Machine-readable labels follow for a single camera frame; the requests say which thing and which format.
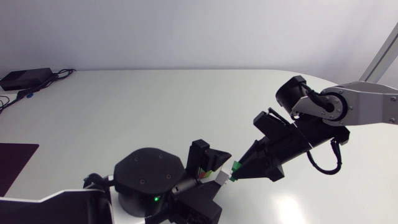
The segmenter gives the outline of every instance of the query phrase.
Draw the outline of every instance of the white tabletop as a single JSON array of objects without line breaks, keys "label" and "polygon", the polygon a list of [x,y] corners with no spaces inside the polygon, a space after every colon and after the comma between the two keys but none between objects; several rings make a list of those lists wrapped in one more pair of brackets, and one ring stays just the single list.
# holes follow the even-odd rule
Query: white tabletop
[{"label": "white tabletop", "polygon": [[[273,107],[293,72],[276,70],[134,70],[76,72],[0,115],[0,142],[40,147],[7,197],[40,199],[80,189],[92,172],[113,173],[132,151],[158,147],[186,164],[191,142],[204,139],[235,160],[262,134],[252,121]],[[328,81],[302,75],[320,91]],[[349,127],[342,170],[323,175],[302,155],[283,165],[285,178],[242,179],[223,186],[215,202],[220,223],[396,223],[396,133],[388,124]],[[330,145],[314,149],[334,168]]]}]

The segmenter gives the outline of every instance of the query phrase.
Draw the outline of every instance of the power adapter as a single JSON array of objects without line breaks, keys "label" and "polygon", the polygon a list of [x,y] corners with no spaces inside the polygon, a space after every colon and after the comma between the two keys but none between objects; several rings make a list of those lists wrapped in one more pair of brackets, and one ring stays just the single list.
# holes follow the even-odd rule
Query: power adapter
[{"label": "power adapter", "polygon": [[50,68],[38,68],[10,72],[2,80],[0,86],[4,91],[35,88],[53,75]]}]

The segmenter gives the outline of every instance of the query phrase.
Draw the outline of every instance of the metal bracket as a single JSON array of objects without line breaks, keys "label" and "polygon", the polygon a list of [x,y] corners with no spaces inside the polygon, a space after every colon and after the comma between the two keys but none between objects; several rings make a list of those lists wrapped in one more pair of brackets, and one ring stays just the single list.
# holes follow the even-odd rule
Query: metal bracket
[{"label": "metal bracket", "polygon": [[316,105],[309,97],[303,96],[298,100],[296,105],[292,108],[290,115],[297,116],[299,113],[305,113],[314,115],[323,119],[338,119],[341,116],[341,112],[344,110],[343,102],[335,95],[321,96],[320,100],[324,103],[331,103],[334,106],[334,110],[327,112],[322,107]]},{"label": "metal bracket", "polygon": [[323,90],[337,93],[347,102],[347,113],[338,121],[324,119],[332,126],[374,123],[398,124],[398,90],[368,82],[352,82]]}]

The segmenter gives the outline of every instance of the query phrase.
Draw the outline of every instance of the dark mat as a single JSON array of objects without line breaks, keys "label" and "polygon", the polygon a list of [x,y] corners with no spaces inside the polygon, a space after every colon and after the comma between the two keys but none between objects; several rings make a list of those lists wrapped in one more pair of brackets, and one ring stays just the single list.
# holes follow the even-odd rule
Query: dark mat
[{"label": "dark mat", "polygon": [[38,147],[38,144],[0,143],[0,197],[5,196]]}]

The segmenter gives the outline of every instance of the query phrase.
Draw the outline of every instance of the cable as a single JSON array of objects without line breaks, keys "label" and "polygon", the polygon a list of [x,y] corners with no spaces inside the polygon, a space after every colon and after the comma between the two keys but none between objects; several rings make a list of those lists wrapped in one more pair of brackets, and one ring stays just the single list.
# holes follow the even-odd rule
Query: cable
[{"label": "cable", "polygon": [[113,180],[105,180],[99,174],[90,174],[88,177],[84,179],[85,183],[83,188],[89,186],[90,184],[98,184],[103,187],[110,187],[114,185]]},{"label": "cable", "polygon": [[332,140],[330,141],[330,144],[331,144],[331,148],[333,149],[333,152],[335,153],[336,158],[337,158],[337,167],[334,168],[333,170],[324,170],[324,169],[322,169],[321,167],[319,167],[319,166],[315,163],[315,161],[313,160],[313,157],[312,157],[310,151],[307,151],[307,156],[308,156],[308,159],[310,160],[311,164],[312,164],[319,172],[321,172],[322,174],[334,175],[334,174],[337,174],[337,173],[340,171],[341,165],[342,165],[343,163],[341,162],[341,152],[340,152],[340,147],[339,147],[339,145],[338,145],[339,142],[338,142],[336,139],[332,139]]},{"label": "cable", "polygon": [[75,69],[62,69],[62,70],[60,70],[60,71],[57,72],[57,73],[53,73],[53,74],[50,76],[50,78],[48,78],[46,81],[44,81],[44,82],[43,82],[42,84],[40,84],[39,86],[33,87],[33,88],[29,88],[29,89],[26,89],[26,90],[21,90],[21,91],[19,91],[18,94],[17,94],[17,98],[16,98],[15,100],[13,100],[12,102],[10,102],[10,100],[9,100],[8,97],[6,97],[6,96],[1,96],[1,97],[6,97],[6,98],[8,99],[8,102],[7,102],[6,104],[3,104],[3,105],[0,107],[0,114],[2,113],[2,111],[3,111],[4,109],[6,109],[6,108],[8,108],[9,106],[13,105],[14,103],[20,101],[20,100],[23,99],[25,96],[27,96],[27,95],[29,95],[29,94],[31,94],[31,93],[35,93],[35,92],[37,92],[37,91],[43,90],[44,88],[49,87],[49,86],[50,86],[51,84],[53,84],[54,82],[57,82],[57,81],[59,81],[59,80],[63,80],[63,79],[65,79],[65,78],[69,77],[69,76],[70,76],[73,72],[75,72],[75,71],[76,71]]},{"label": "cable", "polygon": [[325,109],[327,112],[333,111],[333,105],[329,103],[325,103],[320,99],[320,94],[312,90],[309,86],[305,83],[301,83],[301,85],[306,89],[308,97],[318,106]]}]

